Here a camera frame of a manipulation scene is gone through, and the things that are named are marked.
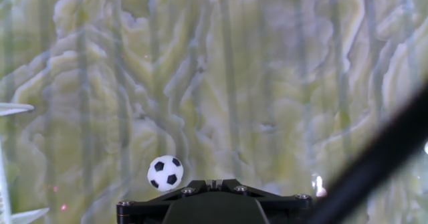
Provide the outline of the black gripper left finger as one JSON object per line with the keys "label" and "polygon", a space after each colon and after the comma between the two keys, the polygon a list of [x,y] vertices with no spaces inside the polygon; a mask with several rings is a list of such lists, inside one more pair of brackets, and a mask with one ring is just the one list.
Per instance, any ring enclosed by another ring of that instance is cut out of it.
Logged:
{"label": "black gripper left finger", "polygon": [[149,201],[119,201],[116,204],[116,223],[144,223],[149,218],[162,223],[167,211],[178,200],[214,190],[214,180],[191,181],[186,187],[168,192]]}

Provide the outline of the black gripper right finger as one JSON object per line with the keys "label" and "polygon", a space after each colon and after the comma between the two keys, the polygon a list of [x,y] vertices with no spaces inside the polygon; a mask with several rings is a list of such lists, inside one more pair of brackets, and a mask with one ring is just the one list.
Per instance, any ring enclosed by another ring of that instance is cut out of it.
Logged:
{"label": "black gripper right finger", "polygon": [[308,194],[279,196],[262,191],[235,179],[214,180],[213,191],[219,203],[215,216],[224,214],[233,223],[295,223],[299,214],[312,206]]}

